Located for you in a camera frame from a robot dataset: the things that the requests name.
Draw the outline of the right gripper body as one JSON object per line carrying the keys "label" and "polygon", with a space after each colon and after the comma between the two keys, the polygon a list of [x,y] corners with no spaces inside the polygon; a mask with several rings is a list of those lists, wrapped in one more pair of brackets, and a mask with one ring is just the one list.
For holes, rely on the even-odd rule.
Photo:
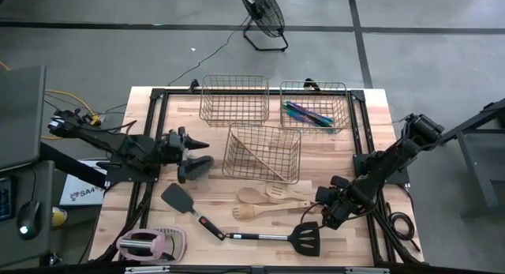
{"label": "right gripper body", "polygon": [[361,192],[355,185],[348,185],[343,189],[330,188],[323,199],[322,224],[330,229],[337,230],[345,223],[351,214],[356,216],[367,212],[369,197]]}

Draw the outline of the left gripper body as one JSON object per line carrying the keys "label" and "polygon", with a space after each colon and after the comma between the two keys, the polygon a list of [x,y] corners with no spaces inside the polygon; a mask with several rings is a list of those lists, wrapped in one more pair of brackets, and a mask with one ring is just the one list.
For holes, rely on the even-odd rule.
{"label": "left gripper body", "polygon": [[183,146],[172,148],[167,144],[166,135],[159,142],[159,162],[162,164],[179,163],[182,158]]}

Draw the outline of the black slotted spatula steel handle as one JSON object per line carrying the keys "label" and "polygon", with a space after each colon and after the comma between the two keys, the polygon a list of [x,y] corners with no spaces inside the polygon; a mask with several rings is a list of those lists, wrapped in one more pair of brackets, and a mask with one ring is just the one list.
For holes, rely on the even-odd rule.
{"label": "black slotted spatula steel handle", "polygon": [[226,234],[226,237],[238,240],[286,241],[300,255],[307,257],[320,255],[320,227],[315,221],[298,224],[290,235],[229,233]]}

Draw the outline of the wooden spoon with label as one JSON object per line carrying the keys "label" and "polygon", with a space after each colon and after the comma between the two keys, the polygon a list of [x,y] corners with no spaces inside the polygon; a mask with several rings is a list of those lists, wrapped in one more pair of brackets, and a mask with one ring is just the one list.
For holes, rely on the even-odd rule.
{"label": "wooden spoon with label", "polygon": [[284,204],[287,201],[269,197],[254,188],[246,187],[237,192],[238,200],[247,204]]}

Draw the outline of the plain wooden spatula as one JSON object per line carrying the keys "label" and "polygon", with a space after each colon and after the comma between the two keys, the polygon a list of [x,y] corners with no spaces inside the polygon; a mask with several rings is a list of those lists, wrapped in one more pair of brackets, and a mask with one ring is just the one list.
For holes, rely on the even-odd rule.
{"label": "plain wooden spatula", "polygon": [[256,160],[258,160],[263,166],[265,166],[269,171],[279,177],[283,182],[287,182],[287,179],[284,178],[280,173],[278,173],[274,168],[270,167],[270,165],[264,162],[259,156],[257,156],[254,152],[252,152],[238,137],[232,134],[232,138],[235,139],[238,144],[242,146],[242,148],[248,152],[251,156],[253,156]]}

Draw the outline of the slotted wooden spatula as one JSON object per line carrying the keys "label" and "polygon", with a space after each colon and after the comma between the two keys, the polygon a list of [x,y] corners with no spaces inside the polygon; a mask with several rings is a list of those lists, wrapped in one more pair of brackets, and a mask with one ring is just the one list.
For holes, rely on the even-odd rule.
{"label": "slotted wooden spatula", "polygon": [[310,201],[312,203],[316,202],[314,196],[297,193],[291,190],[288,185],[278,182],[268,183],[265,190],[268,196],[276,199],[297,199],[300,201]]}

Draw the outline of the wooden spork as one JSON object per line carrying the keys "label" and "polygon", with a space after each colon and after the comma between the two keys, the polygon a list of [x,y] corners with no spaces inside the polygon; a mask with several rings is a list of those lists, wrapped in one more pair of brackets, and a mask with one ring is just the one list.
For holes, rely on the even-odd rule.
{"label": "wooden spork", "polygon": [[237,220],[248,220],[252,219],[265,212],[283,211],[299,208],[308,208],[311,205],[310,201],[297,201],[283,203],[279,205],[252,205],[252,204],[240,204],[236,205],[232,210],[232,215]]}

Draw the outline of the black solid spatula red mark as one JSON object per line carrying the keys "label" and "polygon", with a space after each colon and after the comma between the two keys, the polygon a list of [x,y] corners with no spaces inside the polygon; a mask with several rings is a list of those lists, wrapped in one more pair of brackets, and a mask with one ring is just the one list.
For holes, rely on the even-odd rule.
{"label": "black solid spatula red mark", "polygon": [[198,222],[210,233],[212,233],[217,239],[223,241],[225,235],[215,226],[209,218],[201,215],[194,208],[194,201],[190,195],[184,191],[177,183],[170,184],[161,195],[162,200],[167,203],[170,207],[177,210],[180,213],[191,213]]}

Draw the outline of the pink ribbed plastic tray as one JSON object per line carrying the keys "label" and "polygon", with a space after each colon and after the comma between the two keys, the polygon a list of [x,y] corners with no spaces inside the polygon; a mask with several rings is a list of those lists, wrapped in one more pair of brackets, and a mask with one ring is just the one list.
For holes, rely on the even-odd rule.
{"label": "pink ribbed plastic tray", "polygon": [[167,265],[179,262],[185,254],[185,232],[176,227],[157,227],[155,231],[163,234],[164,240],[158,249],[161,256],[153,262],[157,265]]}

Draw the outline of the white printed box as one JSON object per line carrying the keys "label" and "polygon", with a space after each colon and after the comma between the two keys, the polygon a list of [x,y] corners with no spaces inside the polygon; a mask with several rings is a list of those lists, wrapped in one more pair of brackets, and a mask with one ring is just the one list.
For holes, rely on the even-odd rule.
{"label": "white printed box", "polygon": [[61,206],[88,206],[103,203],[105,189],[80,180],[74,175],[67,175],[62,196]]}

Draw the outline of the black metal stand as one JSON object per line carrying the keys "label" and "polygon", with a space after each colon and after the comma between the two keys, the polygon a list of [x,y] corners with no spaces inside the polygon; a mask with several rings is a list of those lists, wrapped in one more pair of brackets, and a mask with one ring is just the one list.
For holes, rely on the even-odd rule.
{"label": "black metal stand", "polygon": [[504,215],[493,187],[505,183],[505,98],[484,106],[476,115],[446,132],[443,143],[456,140],[467,170],[476,180],[485,205],[461,213],[464,220],[485,216]]}
{"label": "black metal stand", "polygon": [[56,169],[63,171],[66,174],[73,175],[86,183],[92,184],[93,186],[106,189],[106,175],[97,171],[93,167],[89,167],[88,165],[67,156],[65,153],[58,151],[50,145],[40,143],[39,160],[53,161]]}

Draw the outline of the yellow round object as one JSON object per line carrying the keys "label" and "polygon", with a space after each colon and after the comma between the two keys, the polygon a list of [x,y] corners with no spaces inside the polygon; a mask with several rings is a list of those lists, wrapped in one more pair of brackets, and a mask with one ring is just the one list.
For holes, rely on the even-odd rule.
{"label": "yellow round object", "polygon": [[53,227],[60,227],[65,223],[67,217],[68,213],[65,209],[53,207],[51,214],[51,225]]}

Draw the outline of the dark side desk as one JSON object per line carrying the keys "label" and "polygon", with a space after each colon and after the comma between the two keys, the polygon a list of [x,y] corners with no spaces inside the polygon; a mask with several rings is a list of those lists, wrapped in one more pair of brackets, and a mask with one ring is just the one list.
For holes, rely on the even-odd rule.
{"label": "dark side desk", "polygon": [[[0,222],[0,268],[44,256],[50,250],[51,198],[54,163],[43,161],[0,172],[0,178],[15,178],[15,216]],[[30,240],[23,240],[17,230],[17,215],[29,201],[40,203],[41,230]]]}

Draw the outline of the black floor fan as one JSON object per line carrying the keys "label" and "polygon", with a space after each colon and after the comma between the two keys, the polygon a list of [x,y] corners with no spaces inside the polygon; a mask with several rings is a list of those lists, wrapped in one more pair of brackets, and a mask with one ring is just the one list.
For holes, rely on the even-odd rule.
{"label": "black floor fan", "polygon": [[[249,21],[242,30],[243,37],[252,45],[256,51],[281,51],[284,52],[289,44],[284,36],[285,20],[279,4],[276,0],[241,0],[246,11],[249,14]],[[259,48],[249,37],[248,30],[252,23],[267,36],[271,38],[281,38],[284,42],[283,47],[279,48]]]}

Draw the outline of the grey flat panel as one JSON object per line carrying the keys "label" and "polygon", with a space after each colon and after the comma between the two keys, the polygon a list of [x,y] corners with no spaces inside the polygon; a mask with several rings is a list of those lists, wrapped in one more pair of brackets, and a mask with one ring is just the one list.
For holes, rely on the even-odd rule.
{"label": "grey flat panel", "polygon": [[46,68],[0,72],[0,171],[39,158]]}

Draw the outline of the black computer mouse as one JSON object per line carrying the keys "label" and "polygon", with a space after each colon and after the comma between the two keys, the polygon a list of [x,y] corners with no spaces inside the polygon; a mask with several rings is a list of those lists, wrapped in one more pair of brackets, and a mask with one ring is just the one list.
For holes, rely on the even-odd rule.
{"label": "black computer mouse", "polygon": [[41,230],[40,203],[29,201],[21,206],[17,215],[17,230],[23,240],[36,237]]}

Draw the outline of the black keyboard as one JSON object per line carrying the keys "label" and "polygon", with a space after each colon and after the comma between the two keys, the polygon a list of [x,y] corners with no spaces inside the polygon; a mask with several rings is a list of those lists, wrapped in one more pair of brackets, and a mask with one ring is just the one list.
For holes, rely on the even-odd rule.
{"label": "black keyboard", "polygon": [[0,222],[15,216],[15,183],[13,176],[0,178]]}

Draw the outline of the black aluminium table frame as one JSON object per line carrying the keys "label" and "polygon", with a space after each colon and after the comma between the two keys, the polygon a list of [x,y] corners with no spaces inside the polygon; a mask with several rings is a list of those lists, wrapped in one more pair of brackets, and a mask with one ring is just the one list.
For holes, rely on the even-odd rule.
{"label": "black aluminium table frame", "polygon": [[[228,129],[211,127],[199,117],[200,94],[183,88],[162,88],[152,99],[152,88],[135,87],[129,95],[125,120],[134,133],[142,133],[146,121],[162,122],[165,129],[184,126],[191,137],[209,144],[204,153],[215,159],[215,166],[201,182],[186,188],[196,210],[224,232],[287,235],[301,221],[320,220],[318,212],[302,210],[266,212],[249,220],[232,215],[237,192],[245,187],[263,190],[258,181],[228,178],[222,173]],[[385,149],[395,142],[395,132],[387,98],[382,89],[354,89],[357,126],[336,135],[305,133],[301,142],[299,193],[313,195],[318,186],[327,186],[333,175],[354,177],[353,156],[370,148]],[[285,265],[285,266],[369,266],[373,263],[371,232],[366,218],[344,223],[338,230],[321,231],[321,254],[305,257],[286,242],[224,240],[220,241],[190,214],[173,210],[161,198],[162,192],[177,179],[177,168],[161,170],[154,185],[148,227],[178,227],[186,234],[187,249],[182,259],[186,265]],[[131,201],[141,199],[143,186],[122,182],[109,191],[103,201],[90,250],[90,258],[102,255],[124,227]]]}

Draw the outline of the pink frame steel roller tool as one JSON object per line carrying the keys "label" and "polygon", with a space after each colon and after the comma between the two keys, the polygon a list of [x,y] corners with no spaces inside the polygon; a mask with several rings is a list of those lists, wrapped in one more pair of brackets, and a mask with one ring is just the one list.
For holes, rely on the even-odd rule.
{"label": "pink frame steel roller tool", "polygon": [[119,253],[134,261],[158,260],[162,257],[165,246],[165,234],[149,229],[128,231],[116,241]]}

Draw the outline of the aluminium bracket rail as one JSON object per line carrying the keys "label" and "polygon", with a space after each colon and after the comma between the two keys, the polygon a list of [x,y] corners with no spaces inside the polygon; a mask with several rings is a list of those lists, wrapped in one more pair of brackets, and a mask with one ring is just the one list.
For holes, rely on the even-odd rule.
{"label": "aluminium bracket rail", "polygon": [[124,274],[391,274],[387,268],[172,265],[128,267]]}

